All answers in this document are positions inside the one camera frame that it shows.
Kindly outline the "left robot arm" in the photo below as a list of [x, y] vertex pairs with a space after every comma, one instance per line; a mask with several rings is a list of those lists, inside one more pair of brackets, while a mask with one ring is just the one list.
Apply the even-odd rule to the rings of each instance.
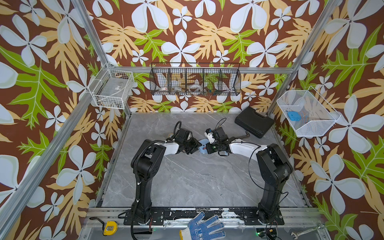
[[146, 224], [150, 220], [152, 181], [160, 169], [163, 157], [179, 153], [191, 155], [201, 146], [192, 132], [183, 128], [165, 140], [146, 139], [142, 143], [131, 162], [136, 179], [136, 195], [132, 204], [133, 222]]

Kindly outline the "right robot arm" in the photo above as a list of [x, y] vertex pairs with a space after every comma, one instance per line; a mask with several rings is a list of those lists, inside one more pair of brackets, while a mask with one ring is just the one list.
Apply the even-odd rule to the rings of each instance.
[[222, 127], [206, 129], [205, 137], [208, 139], [206, 150], [208, 154], [224, 152], [248, 157], [249, 161], [258, 163], [261, 176], [265, 185], [260, 187], [263, 197], [258, 204], [258, 220], [263, 224], [269, 224], [280, 216], [280, 198], [283, 187], [293, 172], [290, 161], [277, 144], [258, 145], [247, 142], [244, 139], [250, 137], [250, 133], [239, 137], [231, 137], [225, 133]]

